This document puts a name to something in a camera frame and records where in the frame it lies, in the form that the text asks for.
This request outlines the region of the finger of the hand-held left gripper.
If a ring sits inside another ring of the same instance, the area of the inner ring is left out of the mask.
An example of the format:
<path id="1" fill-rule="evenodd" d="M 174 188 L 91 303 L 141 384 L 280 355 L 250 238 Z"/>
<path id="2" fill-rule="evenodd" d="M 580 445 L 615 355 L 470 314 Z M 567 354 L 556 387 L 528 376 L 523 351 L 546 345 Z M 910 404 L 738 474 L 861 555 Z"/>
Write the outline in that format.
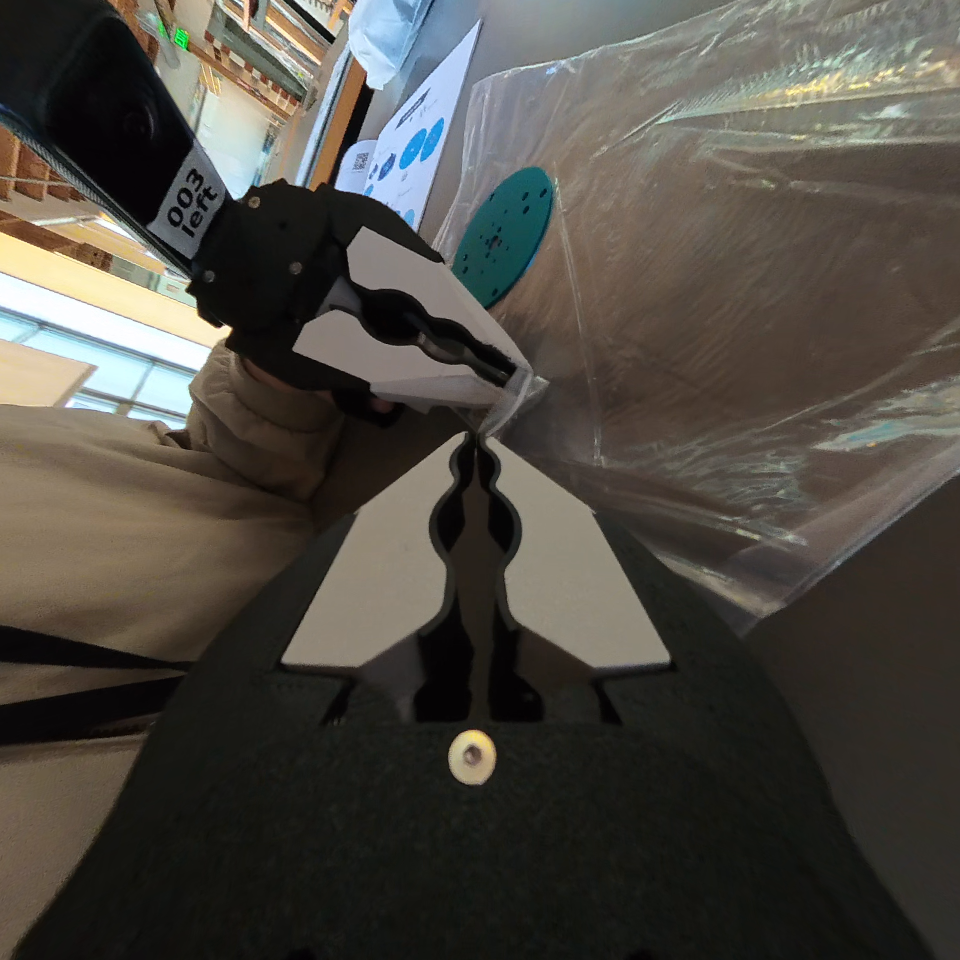
<path id="1" fill-rule="evenodd" d="M 404 320 L 409 328 L 390 341 L 353 314 L 330 310 L 304 325 L 293 352 L 363 381 L 381 400 L 420 411 L 485 410 L 502 400 L 520 368 L 520 354 L 509 343 L 484 342 L 455 322 Z"/>
<path id="2" fill-rule="evenodd" d="M 527 369 L 519 348 L 442 261 L 363 227 L 345 251 L 348 285 L 365 328 L 475 374 Z"/>

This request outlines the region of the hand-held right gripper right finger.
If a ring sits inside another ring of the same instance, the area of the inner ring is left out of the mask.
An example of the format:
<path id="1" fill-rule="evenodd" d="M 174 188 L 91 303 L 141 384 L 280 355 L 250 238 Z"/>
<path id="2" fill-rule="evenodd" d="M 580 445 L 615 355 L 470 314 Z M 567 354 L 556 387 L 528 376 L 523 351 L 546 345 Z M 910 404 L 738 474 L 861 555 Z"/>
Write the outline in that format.
<path id="1" fill-rule="evenodd" d="M 671 666 L 594 510 L 496 438 L 481 439 L 478 454 L 503 550 L 498 611 L 534 640 L 520 669 L 623 676 Z"/>

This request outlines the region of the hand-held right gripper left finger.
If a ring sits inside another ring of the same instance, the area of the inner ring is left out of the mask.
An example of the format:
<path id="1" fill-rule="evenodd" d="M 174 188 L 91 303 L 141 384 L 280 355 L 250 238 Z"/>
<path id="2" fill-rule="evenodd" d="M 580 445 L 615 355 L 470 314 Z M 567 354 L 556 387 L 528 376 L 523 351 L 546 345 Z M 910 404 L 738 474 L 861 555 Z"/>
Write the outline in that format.
<path id="1" fill-rule="evenodd" d="M 459 433 L 357 510 L 281 656 L 395 702 L 469 702 L 474 649 L 451 558 L 475 441 Z"/>

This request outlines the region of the small labelled screw bag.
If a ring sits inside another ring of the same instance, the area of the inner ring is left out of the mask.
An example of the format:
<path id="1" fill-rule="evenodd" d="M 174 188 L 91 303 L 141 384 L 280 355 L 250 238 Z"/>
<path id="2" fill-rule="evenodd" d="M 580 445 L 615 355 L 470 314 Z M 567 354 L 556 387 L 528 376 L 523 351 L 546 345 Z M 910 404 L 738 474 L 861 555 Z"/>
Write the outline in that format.
<path id="1" fill-rule="evenodd" d="M 476 428 L 479 438 L 498 438 L 525 411 L 533 408 L 549 388 L 549 381 L 532 369 L 518 367 Z"/>

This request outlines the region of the person's left forearm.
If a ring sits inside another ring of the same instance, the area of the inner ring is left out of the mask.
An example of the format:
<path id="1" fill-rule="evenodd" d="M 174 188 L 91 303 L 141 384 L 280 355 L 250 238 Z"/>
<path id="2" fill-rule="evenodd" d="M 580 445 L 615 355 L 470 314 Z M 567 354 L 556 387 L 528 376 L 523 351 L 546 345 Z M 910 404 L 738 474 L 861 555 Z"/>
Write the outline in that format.
<path id="1" fill-rule="evenodd" d="M 225 342 L 211 349 L 189 393 L 191 450 L 290 501 L 307 504 L 318 494 L 346 424 L 331 400 L 258 380 Z"/>

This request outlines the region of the teal round metal plate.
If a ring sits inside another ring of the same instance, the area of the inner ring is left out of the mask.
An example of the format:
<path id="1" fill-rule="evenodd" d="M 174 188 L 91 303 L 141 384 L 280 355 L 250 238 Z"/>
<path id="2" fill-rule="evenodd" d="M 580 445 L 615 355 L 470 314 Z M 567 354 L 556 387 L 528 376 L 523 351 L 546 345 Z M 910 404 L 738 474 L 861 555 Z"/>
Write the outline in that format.
<path id="1" fill-rule="evenodd" d="M 539 166 L 502 180 L 472 214 L 451 263 L 485 308 L 504 299 L 534 262 L 550 224 L 554 184 Z"/>

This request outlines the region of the white printed instruction sheet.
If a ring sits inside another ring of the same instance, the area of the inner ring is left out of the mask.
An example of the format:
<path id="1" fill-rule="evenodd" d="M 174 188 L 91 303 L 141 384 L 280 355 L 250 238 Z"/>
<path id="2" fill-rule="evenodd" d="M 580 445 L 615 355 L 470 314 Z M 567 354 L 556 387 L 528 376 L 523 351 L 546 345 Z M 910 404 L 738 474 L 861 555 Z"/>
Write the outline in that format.
<path id="1" fill-rule="evenodd" d="M 402 103 L 378 138 L 347 149 L 336 190 L 377 200 L 412 229 L 420 228 L 482 23 Z"/>

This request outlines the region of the large window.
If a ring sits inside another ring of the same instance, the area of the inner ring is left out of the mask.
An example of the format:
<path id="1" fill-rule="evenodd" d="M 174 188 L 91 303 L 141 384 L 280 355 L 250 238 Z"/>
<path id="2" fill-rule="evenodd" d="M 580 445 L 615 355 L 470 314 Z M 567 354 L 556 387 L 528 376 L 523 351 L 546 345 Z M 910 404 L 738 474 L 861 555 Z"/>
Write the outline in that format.
<path id="1" fill-rule="evenodd" d="M 197 368 L 3 308 L 3 341 L 93 367 L 66 406 L 186 427 Z"/>

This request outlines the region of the white plastic bag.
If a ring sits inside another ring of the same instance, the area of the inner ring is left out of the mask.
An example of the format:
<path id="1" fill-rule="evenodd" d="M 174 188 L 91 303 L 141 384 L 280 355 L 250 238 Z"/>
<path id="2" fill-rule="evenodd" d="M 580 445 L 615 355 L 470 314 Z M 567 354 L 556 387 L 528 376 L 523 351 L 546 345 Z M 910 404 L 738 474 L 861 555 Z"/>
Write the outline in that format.
<path id="1" fill-rule="evenodd" d="M 347 45 L 370 89 L 383 90 L 398 75 L 432 5 L 432 1 L 355 2 L 347 22 Z"/>

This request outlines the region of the person's beige jacket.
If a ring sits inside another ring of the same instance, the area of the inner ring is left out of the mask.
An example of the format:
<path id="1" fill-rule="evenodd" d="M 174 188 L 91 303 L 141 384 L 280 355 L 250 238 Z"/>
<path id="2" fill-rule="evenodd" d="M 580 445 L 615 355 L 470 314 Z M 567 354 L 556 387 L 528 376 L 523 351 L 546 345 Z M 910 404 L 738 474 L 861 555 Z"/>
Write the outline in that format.
<path id="1" fill-rule="evenodd" d="M 2 626 L 195 661 L 306 547 L 302 504 L 243 482 L 186 431 L 2 407 Z M 2 748 L 2 958 L 102 828 L 144 734 Z"/>

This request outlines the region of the large clear plastic bag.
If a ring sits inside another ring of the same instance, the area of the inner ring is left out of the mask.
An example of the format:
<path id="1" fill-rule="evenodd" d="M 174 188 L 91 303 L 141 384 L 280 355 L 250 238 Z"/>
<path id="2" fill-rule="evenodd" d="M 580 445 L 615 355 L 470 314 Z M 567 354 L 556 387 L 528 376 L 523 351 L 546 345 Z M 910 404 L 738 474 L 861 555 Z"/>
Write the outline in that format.
<path id="1" fill-rule="evenodd" d="M 958 474 L 958 2 L 739 2 L 480 80 L 436 243 L 555 188 L 498 433 L 738 633 Z"/>

